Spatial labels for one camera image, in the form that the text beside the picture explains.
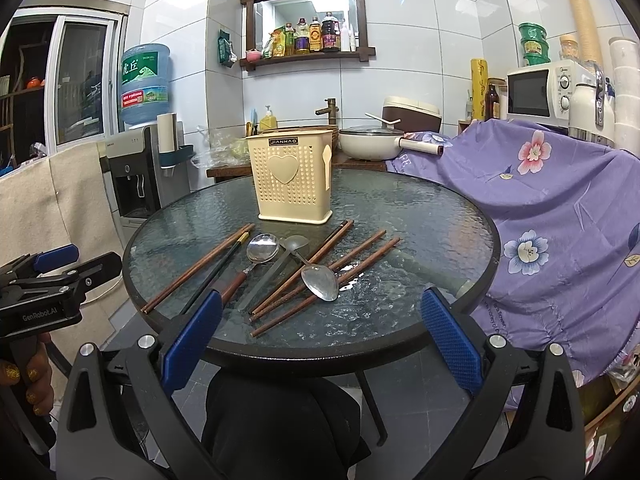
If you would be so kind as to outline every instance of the brown and white container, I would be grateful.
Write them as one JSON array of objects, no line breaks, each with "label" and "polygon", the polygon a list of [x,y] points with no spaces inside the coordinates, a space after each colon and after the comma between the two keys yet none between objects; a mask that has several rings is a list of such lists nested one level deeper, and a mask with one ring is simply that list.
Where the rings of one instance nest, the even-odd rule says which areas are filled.
[{"label": "brown and white container", "polygon": [[331,217],[332,130],[273,130],[247,143],[262,220],[323,224]]},{"label": "brown and white container", "polygon": [[391,122],[400,119],[394,127],[405,133],[439,132],[442,124],[442,115],[437,106],[396,96],[385,98],[382,118]]}]

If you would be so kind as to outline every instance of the blue gripper pad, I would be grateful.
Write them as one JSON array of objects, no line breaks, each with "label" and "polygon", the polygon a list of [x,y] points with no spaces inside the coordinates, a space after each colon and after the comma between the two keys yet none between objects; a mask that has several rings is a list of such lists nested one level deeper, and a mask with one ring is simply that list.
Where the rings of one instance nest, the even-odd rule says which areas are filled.
[{"label": "blue gripper pad", "polygon": [[460,388],[475,395],[482,388],[480,355],[443,302],[431,289],[422,294],[420,316]]},{"label": "blue gripper pad", "polygon": [[165,354],[161,384],[167,396],[187,385],[220,324],[223,308],[219,292],[212,290]]},{"label": "blue gripper pad", "polygon": [[33,263],[33,270],[39,274],[44,274],[45,272],[51,272],[52,270],[72,264],[78,261],[79,257],[80,252],[75,245],[65,245],[64,247],[58,247],[52,251],[38,254]]}]

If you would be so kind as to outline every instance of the human hand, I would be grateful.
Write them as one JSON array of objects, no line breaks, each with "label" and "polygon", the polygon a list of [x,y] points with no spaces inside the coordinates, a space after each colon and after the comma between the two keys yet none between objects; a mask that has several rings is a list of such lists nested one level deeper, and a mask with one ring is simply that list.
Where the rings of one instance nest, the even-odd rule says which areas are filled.
[{"label": "human hand", "polygon": [[[48,332],[38,336],[38,351],[27,364],[27,374],[31,385],[27,388],[27,402],[33,406],[33,413],[47,415],[53,409],[53,388],[51,387],[51,365],[45,343],[51,341]],[[13,386],[20,381],[20,370],[7,361],[0,360],[0,386]]]}]

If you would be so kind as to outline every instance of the yellow soap bottle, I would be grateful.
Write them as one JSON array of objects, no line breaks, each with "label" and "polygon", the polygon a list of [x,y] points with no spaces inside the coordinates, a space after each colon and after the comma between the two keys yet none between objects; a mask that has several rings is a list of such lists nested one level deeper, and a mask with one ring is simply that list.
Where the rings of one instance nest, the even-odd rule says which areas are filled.
[{"label": "yellow soap bottle", "polygon": [[263,118],[260,119],[260,125],[258,128],[261,132],[264,132],[265,130],[273,130],[274,128],[278,127],[278,120],[276,119],[275,115],[273,115],[271,107],[267,105],[266,108],[267,113]]}]

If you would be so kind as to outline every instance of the metal bolt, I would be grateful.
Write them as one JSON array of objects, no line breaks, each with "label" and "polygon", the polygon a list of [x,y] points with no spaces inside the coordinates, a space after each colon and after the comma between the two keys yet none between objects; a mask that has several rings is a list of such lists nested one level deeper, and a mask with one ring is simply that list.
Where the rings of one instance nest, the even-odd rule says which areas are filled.
[{"label": "metal bolt", "polygon": [[500,334],[494,334],[489,338],[489,344],[494,348],[504,348],[507,345],[507,340]]},{"label": "metal bolt", "polygon": [[622,411],[625,413],[630,412],[636,405],[636,399],[637,399],[637,396],[635,395],[632,395],[631,397],[629,397],[626,400],[625,405],[622,407]]},{"label": "metal bolt", "polygon": [[564,349],[562,349],[558,343],[551,343],[551,345],[549,345],[549,351],[553,355],[562,355],[564,353]]},{"label": "metal bolt", "polygon": [[94,351],[94,345],[92,345],[91,343],[84,343],[80,347],[80,355],[83,355],[85,357],[93,351]]},{"label": "metal bolt", "polygon": [[151,348],[156,343],[156,338],[152,335],[143,335],[138,339],[138,346],[140,348]]}]

